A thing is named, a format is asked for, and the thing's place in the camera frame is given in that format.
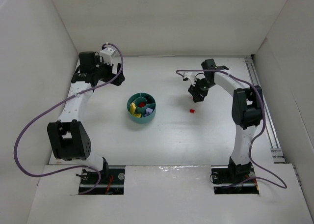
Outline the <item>teal divided round container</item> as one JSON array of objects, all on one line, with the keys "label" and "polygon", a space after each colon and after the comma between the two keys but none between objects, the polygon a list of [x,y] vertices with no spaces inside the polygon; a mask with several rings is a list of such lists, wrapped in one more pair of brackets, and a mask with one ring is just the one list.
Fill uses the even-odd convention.
[{"label": "teal divided round container", "polygon": [[[155,114],[156,114],[156,101],[155,101],[154,97],[153,98],[144,98],[141,96],[142,93],[143,92],[136,93],[136,94],[132,95],[127,101],[128,115],[133,122],[138,123],[138,124],[146,124],[146,123],[151,122],[154,119]],[[138,106],[138,104],[141,102],[146,103],[146,106],[140,108]],[[135,105],[136,105],[136,112],[135,113],[141,113],[142,114],[141,118],[137,118],[137,117],[130,114],[129,110],[130,110],[130,104],[131,103],[135,103]],[[144,115],[146,113],[147,108],[151,108],[154,111],[149,116],[145,117]]]}]

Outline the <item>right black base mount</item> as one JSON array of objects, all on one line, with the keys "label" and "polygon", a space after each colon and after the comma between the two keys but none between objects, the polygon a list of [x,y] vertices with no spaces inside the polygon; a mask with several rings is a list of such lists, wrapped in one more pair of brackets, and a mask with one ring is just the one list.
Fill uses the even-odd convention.
[{"label": "right black base mount", "polygon": [[215,195],[258,195],[259,188],[254,177],[254,169],[233,175],[228,166],[211,166],[210,182]]}]

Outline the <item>yellow square lego brick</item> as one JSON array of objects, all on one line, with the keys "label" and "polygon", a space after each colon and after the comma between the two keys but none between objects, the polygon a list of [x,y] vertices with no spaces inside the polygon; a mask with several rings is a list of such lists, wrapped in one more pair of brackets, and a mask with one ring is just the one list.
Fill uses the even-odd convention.
[{"label": "yellow square lego brick", "polygon": [[142,114],[141,113],[135,113],[133,116],[137,117],[137,118],[141,118]]}]

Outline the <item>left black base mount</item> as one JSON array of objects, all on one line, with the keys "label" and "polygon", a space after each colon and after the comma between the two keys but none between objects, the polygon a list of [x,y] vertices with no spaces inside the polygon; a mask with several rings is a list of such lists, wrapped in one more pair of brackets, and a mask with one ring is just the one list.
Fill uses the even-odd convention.
[{"label": "left black base mount", "polygon": [[123,195],[125,168],[125,166],[109,166],[108,177],[102,176],[95,188],[93,187],[99,178],[97,173],[83,169],[80,174],[76,174],[80,178],[78,193],[81,195]]}]

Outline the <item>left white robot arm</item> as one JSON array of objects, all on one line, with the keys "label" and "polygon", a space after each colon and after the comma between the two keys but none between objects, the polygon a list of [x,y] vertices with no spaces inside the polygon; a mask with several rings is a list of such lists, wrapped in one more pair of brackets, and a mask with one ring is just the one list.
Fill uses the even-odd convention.
[{"label": "left white robot arm", "polygon": [[92,151],[82,118],[99,81],[120,86],[125,80],[121,63],[118,63],[116,73],[112,71],[116,54],[117,50],[112,47],[106,47],[100,52],[79,54],[79,66],[71,79],[69,100],[57,121],[47,126],[55,158],[95,168],[104,176],[108,176],[108,163]]}]

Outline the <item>lilac lego brick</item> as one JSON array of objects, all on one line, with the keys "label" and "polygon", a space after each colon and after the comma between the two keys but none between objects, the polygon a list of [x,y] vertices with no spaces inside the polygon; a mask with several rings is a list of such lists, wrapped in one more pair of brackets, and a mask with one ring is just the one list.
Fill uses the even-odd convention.
[{"label": "lilac lego brick", "polygon": [[147,108],[147,109],[146,109],[146,113],[148,113],[148,114],[151,114],[153,111],[154,111],[154,110],[151,109],[151,108]]}]

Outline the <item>long yellow lego plate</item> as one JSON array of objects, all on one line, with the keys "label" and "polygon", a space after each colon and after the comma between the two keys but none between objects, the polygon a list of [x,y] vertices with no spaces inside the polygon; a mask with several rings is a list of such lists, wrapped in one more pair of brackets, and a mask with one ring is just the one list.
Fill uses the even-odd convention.
[{"label": "long yellow lego plate", "polygon": [[136,105],[135,105],[135,103],[131,103],[131,104],[130,104],[130,110],[129,110],[129,112],[130,112],[131,115],[134,115],[134,114],[135,114],[135,112],[136,112]]}]

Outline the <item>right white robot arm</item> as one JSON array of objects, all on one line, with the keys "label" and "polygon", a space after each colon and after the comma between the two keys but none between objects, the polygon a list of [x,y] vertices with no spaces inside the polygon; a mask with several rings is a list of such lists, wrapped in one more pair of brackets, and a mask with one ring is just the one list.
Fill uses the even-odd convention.
[{"label": "right white robot arm", "polygon": [[190,81],[188,92],[195,103],[204,101],[215,85],[222,87],[232,98],[232,119],[235,123],[235,143],[226,167],[212,168],[214,184],[233,184],[245,180],[252,172],[249,148],[257,127],[263,119],[260,86],[250,86],[230,75],[229,68],[217,66],[213,59],[201,64],[201,71],[185,71],[183,80]]}]

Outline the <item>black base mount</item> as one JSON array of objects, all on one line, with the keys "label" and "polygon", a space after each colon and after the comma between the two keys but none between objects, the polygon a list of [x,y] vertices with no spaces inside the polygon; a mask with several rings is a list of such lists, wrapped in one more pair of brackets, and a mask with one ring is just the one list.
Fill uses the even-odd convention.
[{"label": "black base mount", "polygon": [[123,195],[125,168],[125,166],[109,166],[108,177],[102,176],[95,188],[93,187],[99,178],[97,173],[83,169],[80,174],[76,174],[80,178],[78,193],[81,195]]},{"label": "black base mount", "polygon": [[254,169],[233,175],[228,166],[211,166],[210,182],[215,195],[258,195],[259,188],[254,177]]}]

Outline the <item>black square lego plate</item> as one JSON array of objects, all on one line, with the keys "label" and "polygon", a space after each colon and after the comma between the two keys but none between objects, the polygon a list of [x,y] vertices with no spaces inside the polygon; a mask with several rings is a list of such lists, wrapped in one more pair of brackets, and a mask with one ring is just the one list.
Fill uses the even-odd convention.
[{"label": "black square lego plate", "polygon": [[141,96],[144,98],[153,98],[150,94],[146,94],[146,93],[142,93]]}]

